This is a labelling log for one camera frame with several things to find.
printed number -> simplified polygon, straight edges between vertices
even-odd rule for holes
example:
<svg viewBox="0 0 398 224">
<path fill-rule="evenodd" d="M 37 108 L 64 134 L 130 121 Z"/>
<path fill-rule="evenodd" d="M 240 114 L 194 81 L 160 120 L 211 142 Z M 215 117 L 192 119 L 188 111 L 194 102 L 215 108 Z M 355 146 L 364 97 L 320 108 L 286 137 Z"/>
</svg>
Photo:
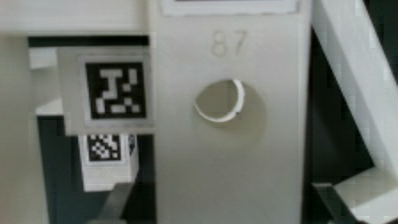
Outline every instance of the printed number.
<svg viewBox="0 0 398 224">
<path fill-rule="evenodd" d="M 217 57 L 227 56 L 231 48 L 234 48 L 234 55 L 240 54 L 242 46 L 243 46 L 245 39 L 247 39 L 247 31 L 236 30 L 233 34 L 238 38 L 238 40 L 234 42 L 234 46 L 231 46 L 231 44 L 227 43 L 227 39 L 229 39 L 227 37 L 231 37 L 233 35 L 231 34 L 227 35 L 226 32 L 220 30 L 213 32 L 211 53 L 213 53 L 213 56 L 217 56 Z"/>
</svg>

circular hole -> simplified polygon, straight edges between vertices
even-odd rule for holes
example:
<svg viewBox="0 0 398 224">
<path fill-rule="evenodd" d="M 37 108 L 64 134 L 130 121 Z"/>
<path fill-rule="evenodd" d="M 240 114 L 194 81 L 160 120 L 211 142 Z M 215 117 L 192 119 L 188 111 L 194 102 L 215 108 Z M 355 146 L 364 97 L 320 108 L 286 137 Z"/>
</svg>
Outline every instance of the circular hole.
<svg viewBox="0 0 398 224">
<path fill-rule="evenodd" d="M 195 110 L 201 117 L 222 123 L 234 119 L 245 102 L 245 89 L 236 79 L 213 83 L 195 98 Z"/>
</svg>

dark background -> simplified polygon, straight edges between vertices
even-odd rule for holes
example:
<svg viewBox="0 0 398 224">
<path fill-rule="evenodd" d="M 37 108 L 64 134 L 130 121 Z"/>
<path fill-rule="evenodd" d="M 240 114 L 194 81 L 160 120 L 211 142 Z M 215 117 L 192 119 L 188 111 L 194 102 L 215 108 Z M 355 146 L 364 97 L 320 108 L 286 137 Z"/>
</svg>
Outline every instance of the dark background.
<svg viewBox="0 0 398 224">
<path fill-rule="evenodd" d="M 398 1 L 364 0 L 389 64 L 398 76 Z M 30 47 L 147 45 L 147 37 L 32 37 Z M 330 214 L 311 188 L 338 184 L 373 167 L 320 43 L 313 35 L 307 105 L 307 147 L 302 223 L 327 224 Z M 75 137 L 64 135 L 64 118 L 39 117 L 39 135 L 51 224 L 83 224 L 99 213 L 108 193 L 83 193 Z M 139 136 L 140 173 L 124 217 L 156 222 L 153 136 Z"/>
</svg>

white wall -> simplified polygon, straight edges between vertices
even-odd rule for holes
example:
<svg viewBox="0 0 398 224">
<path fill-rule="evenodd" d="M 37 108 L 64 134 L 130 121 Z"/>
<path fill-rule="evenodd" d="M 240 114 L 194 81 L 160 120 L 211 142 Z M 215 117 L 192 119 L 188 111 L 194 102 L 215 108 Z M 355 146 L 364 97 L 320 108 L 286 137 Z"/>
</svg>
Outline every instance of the white wall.
<svg viewBox="0 0 398 224">
<path fill-rule="evenodd" d="M 46 224 L 27 39 L 0 35 L 0 223 Z"/>
<path fill-rule="evenodd" d="M 0 30 L 30 35 L 146 32 L 147 0 L 2 0 Z"/>
</svg>

black stripe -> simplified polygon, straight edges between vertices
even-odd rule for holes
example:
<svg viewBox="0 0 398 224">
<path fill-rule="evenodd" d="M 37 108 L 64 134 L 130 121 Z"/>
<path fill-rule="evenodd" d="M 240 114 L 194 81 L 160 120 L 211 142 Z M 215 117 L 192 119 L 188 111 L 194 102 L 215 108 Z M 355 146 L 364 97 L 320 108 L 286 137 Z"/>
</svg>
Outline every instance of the black stripe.
<svg viewBox="0 0 398 224">
<path fill-rule="evenodd" d="M 147 46 L 147 36 L 37 36 L 28 37 L 30 47 Z"/>
</svg>

